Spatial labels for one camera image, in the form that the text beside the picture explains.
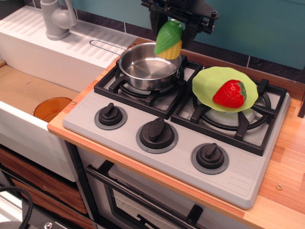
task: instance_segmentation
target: red strawberry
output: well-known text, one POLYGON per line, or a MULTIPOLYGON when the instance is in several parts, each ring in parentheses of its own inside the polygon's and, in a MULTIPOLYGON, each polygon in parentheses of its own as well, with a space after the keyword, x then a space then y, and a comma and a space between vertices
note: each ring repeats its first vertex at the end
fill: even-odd
POLYGON ((239 108, 246 101, 246 89, 239 80, 229 80, 213 96, 213 101, 221 106, 239 108))

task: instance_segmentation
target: black burner grate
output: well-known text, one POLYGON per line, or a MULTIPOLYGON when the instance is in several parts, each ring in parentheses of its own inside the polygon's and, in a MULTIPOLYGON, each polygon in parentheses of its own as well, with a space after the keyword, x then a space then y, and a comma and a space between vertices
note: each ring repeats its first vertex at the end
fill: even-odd
POLYGON ((131 91, 124 86, 126 85, 126 81, 124 80, 123 77, 120 76, 121 71, 117 63, 116 66, 112 68, 94 86, 94 92, 106 96, 108 98, 111 98, 115 101, 121 102, 123 104, 127 104, 142 111, 156 115, 160 118, 168 119, 173 113, 175 105, 178 103, 187 85, 191 83, 190 80, 186 81, 184 79, 185 68, 190 68, 195 70, 191 76, 192 79, 194 76, 198 74, 200 70, 203 69, 203 66, 202 64, 188 61, 186 56, 182 56, 182 65, 179 69, 180 72, 178 74, 175 85, 159 91, 145 92, 146 94, 145 93, 142 94, 131 91), (173 95, 173 100, 167 108, 161 109, 155 105, 158 102, 158 100, 162 99, 162 97, 168 96, 170 94, 173 95))
POLYGON ((282 105, 284 97, 286 95, 286 89, 275 87, 268 84, 268 81, 263 79, 261 82, 254 81, 257 84, 257 90, 259 97, 264 100, 265 105, 254 104, 251 109, 258 112, 262 115, 262 117, 255 121, 254 123, 249 123, 243 112, 238 113, 238 126, 227 126, 220 123, 215 122, 214 120, 208 118, 205 113, 207 113, 211 108, 198 104, 196 96, 193 94, 192 85, 190 84, 186 90, 186 96, 183 100, 178 104, 176 110, 172 114, 171 121, 177 123, 179 125, 185 126, 189 129, 202 133, 204 135, 213 137, 225 143, 231 144, 243 150, 249 151, 256 155, 262 156, 264 153, 264 149, 270 137, 270 133, 274 126, 275 119, 279 112, 279 109, 282 105), (267 92, 279 95, 279 101, 276 105, 275 109, 271 108, 271 102, 267 95, 267 92), (193 101, 195 111, 191 115, 190 119, 183 118, 179 114, 186 106, 189 100, 193 101), (203 123, 208 123, 212 126, 217 127, 213 128, 209 125, 203 125, 203 123), (253 143, 247 142, 244 140, 244 135, 250 129, 258 128, 260 125, 266 124, 268 125, 268 129, 263 138, 263 142, 260 146, 255 145, 253 143), (225 131, 235 131, 234 135, 227 134, 225 131))

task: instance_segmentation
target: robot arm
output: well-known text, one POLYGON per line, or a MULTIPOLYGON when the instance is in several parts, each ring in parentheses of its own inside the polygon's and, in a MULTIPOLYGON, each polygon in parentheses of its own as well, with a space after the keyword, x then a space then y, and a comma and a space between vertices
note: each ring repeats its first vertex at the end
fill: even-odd
POLYGON ((204 0, 142 0, 143 6, 150 11, 152 31, 158 35, 168 17, 185 23, 182 48, 187 48, 199 32, 211 34, 214 22, 219 17, 204 0))

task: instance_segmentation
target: wooden countertop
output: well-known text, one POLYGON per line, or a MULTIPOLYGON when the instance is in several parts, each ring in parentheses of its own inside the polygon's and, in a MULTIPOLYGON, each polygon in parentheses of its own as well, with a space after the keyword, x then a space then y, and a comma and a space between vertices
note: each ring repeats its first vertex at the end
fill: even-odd
MULTIPOLYGON (((135 44, 146 42, 137 39, 135 44)), ((298 117, 305 85, 267 73, 244 68, 218 59, 183 51, 189 60, 204 66, 233 67, 250 78, 268 79, 273 85, 286 88, 292 97, 274 152, 263 178, 258 196, 251 209, 244 210, 226 201, 190 186, 150 166, 82 137, 62 126, 62 120, 115 65, 104 72, 70 103, 49 124, 48 129, 58 137, 84 148, 96 155, 138 173, 204 206, 212 208, 253 228, 303 229, 305 228, 305 119, 298 117)))

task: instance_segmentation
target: white faucet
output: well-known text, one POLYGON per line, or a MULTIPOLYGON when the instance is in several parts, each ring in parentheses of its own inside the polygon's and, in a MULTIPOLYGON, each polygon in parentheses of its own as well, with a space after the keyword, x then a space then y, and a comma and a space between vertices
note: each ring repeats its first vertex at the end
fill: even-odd
POLYGON ((70 34, 70 28, 76 25, 72 0, 65 0, 68 10, 60 8, 58 0, 41 0, 41 10, 46 25, 46 35, 50 40, 57 41, 70 34))

